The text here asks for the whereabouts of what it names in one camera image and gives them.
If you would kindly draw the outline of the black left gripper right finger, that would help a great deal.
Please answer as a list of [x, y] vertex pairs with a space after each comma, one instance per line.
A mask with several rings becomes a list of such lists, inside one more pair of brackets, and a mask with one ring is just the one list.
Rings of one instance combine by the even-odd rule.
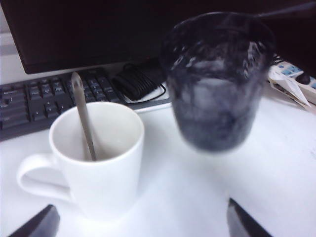
[[232, 198], [229, 198], [227, 223], [231, 237], [272, 236]]

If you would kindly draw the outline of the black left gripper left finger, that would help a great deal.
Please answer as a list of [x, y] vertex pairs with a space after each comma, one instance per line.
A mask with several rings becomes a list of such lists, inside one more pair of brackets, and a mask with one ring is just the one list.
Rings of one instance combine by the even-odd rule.
[[10, 237], [55, 237], [60, 225], [57, 208], [49, 204], [28, 222], [15, 230]]

